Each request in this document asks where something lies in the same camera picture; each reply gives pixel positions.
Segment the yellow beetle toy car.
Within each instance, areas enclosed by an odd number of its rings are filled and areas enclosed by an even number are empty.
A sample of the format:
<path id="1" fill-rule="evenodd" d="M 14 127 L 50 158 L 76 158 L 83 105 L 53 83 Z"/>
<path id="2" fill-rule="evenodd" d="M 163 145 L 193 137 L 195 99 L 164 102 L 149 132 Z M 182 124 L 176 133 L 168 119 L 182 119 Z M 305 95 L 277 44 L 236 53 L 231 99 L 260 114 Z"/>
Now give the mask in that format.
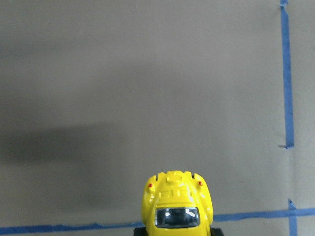
<path id="1" fill-rule="evenodd" d="M 190 171 L 151 176 L 142 197 L 143 227 L 136 236 L 209 236 L 213 222 L 211 195 L 204 178 Z"/>

